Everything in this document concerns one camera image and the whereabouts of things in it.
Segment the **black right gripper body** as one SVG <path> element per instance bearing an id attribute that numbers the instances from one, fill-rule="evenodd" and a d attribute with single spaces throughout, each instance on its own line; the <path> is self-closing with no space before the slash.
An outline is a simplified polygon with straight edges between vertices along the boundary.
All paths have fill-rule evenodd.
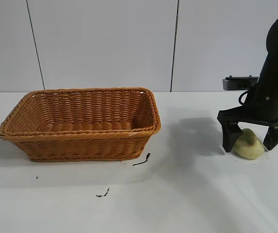
<path id="1" fill-rule="evenodd" d="M 278 56 L 267 56 L 258 82 L 248 90 L 245 103 L 220 111 L 217 119 L 221 124 L 278 125 Z"/>

